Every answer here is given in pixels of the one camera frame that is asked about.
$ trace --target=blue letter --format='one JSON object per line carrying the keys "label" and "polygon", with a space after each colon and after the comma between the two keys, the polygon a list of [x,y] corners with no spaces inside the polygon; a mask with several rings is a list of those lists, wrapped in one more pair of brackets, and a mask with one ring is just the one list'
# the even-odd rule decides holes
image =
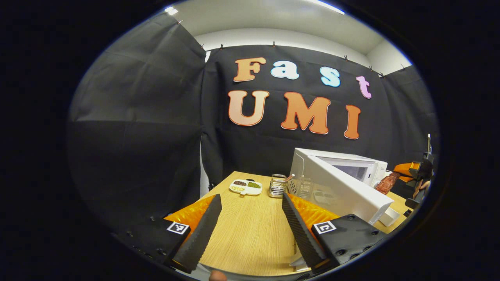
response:
{"label": "blue letter", "polygon": [[323,77],[321,77],[321,82],[323,82],[323,84],[332,87],[338,87],[341,85],[341,80],[339,79],[341,75],[337,69],[323,66],[319,69],[319,73],[323,75]]}

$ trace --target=pink letter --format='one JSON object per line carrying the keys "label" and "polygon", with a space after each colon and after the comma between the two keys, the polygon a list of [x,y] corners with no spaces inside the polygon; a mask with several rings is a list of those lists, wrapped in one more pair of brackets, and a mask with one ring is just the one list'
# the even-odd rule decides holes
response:
{"label": "pink letter", "polygon": [[368,83],[363,76],[356,77],[356,80],[359,82],[359,89],[361,90],[361,94],[363,94],[365,98],[371,99],[372,94],[368,92],[370,83]]}

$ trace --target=wire basket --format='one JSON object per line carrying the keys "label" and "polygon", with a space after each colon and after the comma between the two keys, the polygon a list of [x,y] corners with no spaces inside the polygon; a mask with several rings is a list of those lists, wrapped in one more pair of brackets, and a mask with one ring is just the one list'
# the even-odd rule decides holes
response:
{"label": "wire basket", "polygon": [[288,182],[286,175],[274,173],[271,176],[269,184],[269,196],[274,198],[283,198],[283,193],[287,192]]}

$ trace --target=black fabric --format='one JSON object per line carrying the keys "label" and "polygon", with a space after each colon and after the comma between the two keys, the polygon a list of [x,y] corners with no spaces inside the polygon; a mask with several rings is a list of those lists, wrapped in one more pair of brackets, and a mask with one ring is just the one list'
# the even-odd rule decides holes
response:
{"label": "black fabric", "polygon": [[[266,64],[261,65],[255,79],[234,82],[238,69],[235,61],[258,57],[264,57]],[[276,61],[295,63],[299,78],[290,80],[272,76],[271,69]],[[320,68],[323,66],[339,71],[339,87],[322,83]],[[371,99],[362,95],[356,80],[358,76],[364,76],[370,83]],[[260,123],[240,126],[229,119],[228,92],[232,90],[248,93],[242,107],[246,116],[254,112],[252,91],[269,92]],[[328,134],[312,133],[309,129],[281,128],[287,113],[286,92],[300,93],[308,107],[316,97],[329,99]],[[395,129],[389,100],[379,76],[369,68],[344,58],[286,46],[249,45],[215,49],[211,51],[205,67],[202,104],[202,159],[211,182],[219,183],[233,171],[265,176],[288,175],[295,148],[361,155],[386,161],[389,167],[398,163],[394,160],[398,158],[391,156]],[[347,105],[361,110],[359,139],[344,137],[348,124]]]}
{"label": "black fabric", "polygon": [[437,167],[441,146],[438,115],[424,80],[414,65],[398,70],[381,79],[389,100],[391,122],[394,125],[391,155],[395,164],[421,161],[427,151],[427,135]]}
{"label": "black fabric", "polygon": [[112,230],[199,198],[206,52],[170,15],[133,28],[94,62],[68,123],[72,177]]}

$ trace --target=person's hand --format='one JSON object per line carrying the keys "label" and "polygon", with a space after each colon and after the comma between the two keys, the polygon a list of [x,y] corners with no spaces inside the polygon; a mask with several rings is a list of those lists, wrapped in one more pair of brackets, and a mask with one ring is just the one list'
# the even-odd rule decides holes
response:
{"label": "person's hand", "polygon": [[428,180],[428,181],[426,181],[424,184],[422,184],[422,186],[420,186],[420,190],[426,189],[426,188],[428,188],[430,185],[431,185],[431,181],[430,181],[430,180]]}
{"label": "person's hand", "polygon": [[228,278],[224,275],[224,273],[218,270],[212,270],[208,281],[228,281]]}

